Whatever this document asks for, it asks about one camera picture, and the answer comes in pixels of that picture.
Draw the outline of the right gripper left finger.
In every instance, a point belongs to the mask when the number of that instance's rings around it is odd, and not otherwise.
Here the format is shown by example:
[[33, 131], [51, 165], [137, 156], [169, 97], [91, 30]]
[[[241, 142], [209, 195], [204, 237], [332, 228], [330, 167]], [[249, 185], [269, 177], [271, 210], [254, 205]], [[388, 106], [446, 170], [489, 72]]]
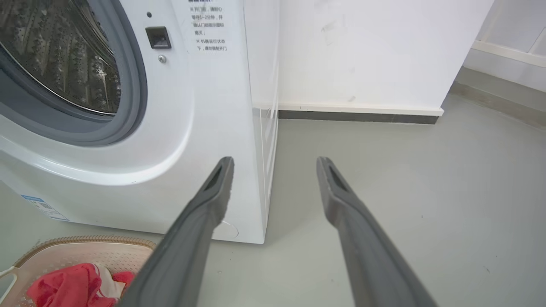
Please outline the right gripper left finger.
[[195, 307], [214, 229], [223, 221], [234, 159], [223, 157], [139, 270], [120, 307]]

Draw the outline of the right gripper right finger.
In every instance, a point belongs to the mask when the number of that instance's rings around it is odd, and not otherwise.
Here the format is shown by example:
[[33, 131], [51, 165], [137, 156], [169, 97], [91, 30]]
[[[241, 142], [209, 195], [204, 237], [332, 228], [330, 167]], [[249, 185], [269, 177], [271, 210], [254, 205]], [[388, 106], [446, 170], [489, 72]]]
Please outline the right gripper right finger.
[[337, 229], [357, 307], [435, 307], [436, 302], [331, 159], [317, 159], [320, 198]]

